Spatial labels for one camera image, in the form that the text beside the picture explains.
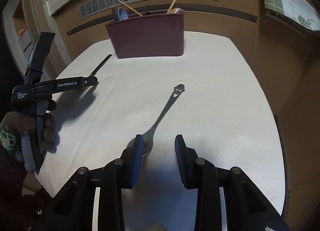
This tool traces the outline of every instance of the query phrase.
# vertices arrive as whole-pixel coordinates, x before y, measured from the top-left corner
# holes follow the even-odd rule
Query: spoon
[[[146,131],[142,136],[143,136],[143,140],[144,140],[144,148],[143,148],[143,154],[142,157],[147,156],[153,147],[153,135],[155,134],[156,128],[159,125],[159,123],[161,122],[162,118],[165,116],[165,114],[167,113],[167,111],[170,109],[170,107],[174,104],[174,102],[178,99],[178,97],[184,92],[184,85],[183,84],[179,84],[177,85],[167,104],[165,105],[164,109],[162,110],[161,114],[159,115],[158,119],[156,120],[155,124],[153,124],[151,126],[151,128]],[[135,138],[133,138],[127,145],[127,148],[130,148],[133,146]]]

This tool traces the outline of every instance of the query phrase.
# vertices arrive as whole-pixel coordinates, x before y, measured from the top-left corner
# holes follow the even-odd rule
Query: wooden handle
[[[131,9],[135,14],[139,15],[140,17],[142,17],[142,14],[140,14],[138,11],[136,11],[134,8],[130,7],[129,5],[124,3],[123,1],[119,0],[119,3],[122,4],[123,6],[126,6],[128,9]]]
[[[169,7],[169,9],[167,11],[167,14],[169,14],[169,12],[172,10],[172,8],[173,8],[174,4],[176,3],[176,1],[177,0],[173,0],[173,2],[171,3],[171,5],[170,5],[170,7]]]

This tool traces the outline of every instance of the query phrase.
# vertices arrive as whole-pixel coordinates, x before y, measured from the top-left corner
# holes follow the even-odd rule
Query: metal screw
[[[87,172],[87,168],[86,167],[81,167],[81,168],[78,168],[78,173],[79,174],[84,174]]]
[[[113,161],[113,163],[116,165],[121,165],[122,163],[124,163],[124,160],[121,158],[117,158]]]
[[[197,158],[196,159],[196,164],[204,165],[204,163],[205,163],[205,160],[203,158]]]
[[[240,174],[240,173],[241,173],[241,169],[238,168],[238,167],[233,167],[233,168],[232,168],[232,172],[233,172],[234,174]]]

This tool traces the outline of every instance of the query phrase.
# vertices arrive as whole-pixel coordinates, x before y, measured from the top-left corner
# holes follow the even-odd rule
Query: glove
[[[17,161],[23,162],[20,134],[30,134],[36,130],[36,117],[22,112],[8,112],[0,123],[0,143]],[[50,151],[54,141],[54,118],[46,113],[43,120],[43,134],[40,145]]]

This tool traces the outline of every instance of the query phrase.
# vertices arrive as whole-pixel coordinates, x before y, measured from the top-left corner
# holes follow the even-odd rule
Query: table
[[[185,92],[156,129],[135,188],[123,190],[126,230],[152,223],[169,231],[193,230],[197,190],[181,183],[177,134],[215,166],[241,167],[281,214],[285,179],[276,124],[256,77],[230,39],[185,32],[183,56],[133,59],[117,59],[105,40],[84,51],[59,78],[88,76],[108,54],[113,55],[96,74],[97,87],[53,97],[58,105],[55,149],[37,175],[50,195],[79,167],[103,167],[118,158],[136,134],[154,124],[174,87],[184,84]]]

